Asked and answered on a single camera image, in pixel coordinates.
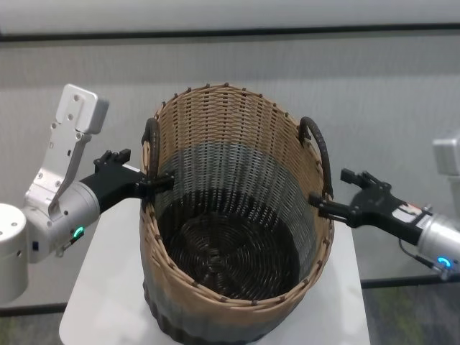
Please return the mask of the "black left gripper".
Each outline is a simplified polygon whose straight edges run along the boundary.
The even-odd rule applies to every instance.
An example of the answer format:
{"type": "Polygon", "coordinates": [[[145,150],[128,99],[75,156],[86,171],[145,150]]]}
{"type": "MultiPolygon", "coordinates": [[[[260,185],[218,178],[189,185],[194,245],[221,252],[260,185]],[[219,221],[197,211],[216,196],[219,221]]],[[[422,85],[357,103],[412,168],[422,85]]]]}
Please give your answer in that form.
{"type": "Polygon", "coordinates": [[[130,161],[130,158],[130,149],[123,149],[119,152],[107,150],[95,159],[95,172],[80,180],[95,195],[100,214],[124,199],[148,198],[154,200],[157,194],[174,188],[173,173],[149,178],[140,171],[123,166],[130,161]]]}

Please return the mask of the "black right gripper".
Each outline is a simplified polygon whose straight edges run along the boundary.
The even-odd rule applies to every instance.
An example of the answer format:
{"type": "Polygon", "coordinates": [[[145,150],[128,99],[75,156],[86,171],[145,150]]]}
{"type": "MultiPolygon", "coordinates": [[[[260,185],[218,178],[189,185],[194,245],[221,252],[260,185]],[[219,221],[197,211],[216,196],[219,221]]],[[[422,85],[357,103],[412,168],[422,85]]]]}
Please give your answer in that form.
{"type": "Polygon", "coordinates": [[[357,173],[343,168],[341,181],[362,190],[352,198],[349,206],[310,193],[308,202],[318,209],[320,217],[347,220],[351,228],[374,226],[410,244],[418,243],[422,234],[418,222],[427,211],[394,197],[390,185],[381,183],[367,171],[357,173]]]}

